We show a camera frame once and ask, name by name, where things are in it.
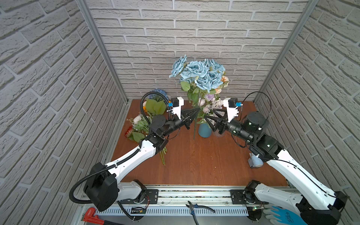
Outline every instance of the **pliers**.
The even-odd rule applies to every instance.
[[[191,204],[190,201],[188,201],[188,203],[189,203],[189,205],[186,205],[186,207],[188,207],[190,209],[190,211],[191,211],[190,214],[193,216],[196,225],[199,225],[199,223],[198,223],[198,221],[196,219],[194,208],[204,208],[204,209],[210,210],[211,212],[215,213],[215,210],[213,210],[210,207],[198,206],[198,204],[193,205],[193,204]]]

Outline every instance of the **brown wooden tabletop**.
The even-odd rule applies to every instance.
[[[256,111],[253,102],[243,104],[243,116]],[[126,118],[135,118],[140,112],[139,105],[140,100],[133,100]],[[191,108],[191,104],[186,100],[183,109],[187,108]],[[129,126],[130,122],[126,121],[112,160],[138,145],[124,136]],[[190,130],[182,127],[178,136],[169,140],[165,166],[160,154],[156,154],[132,170],[122,181],[138,179],[143,184],[243,186],[251,180],[258,180],[268,186],[287,186],[285,178],[267,163],[260,168],[250,168],[247,162],[250,151],[238,147],[229,132],[225,132],[221,138],[214,134],[203,138],[198,134],[198,127],[197,124],[195,140],[194,123]],[[239,138],[237,142],[245,144]]]

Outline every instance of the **work glove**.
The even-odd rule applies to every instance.
[[[266,204],[264,207],[267,209],[262,212],[267,214],[265,217],[274,225],[307,225],[300,216],[289,210],[271,204]]]

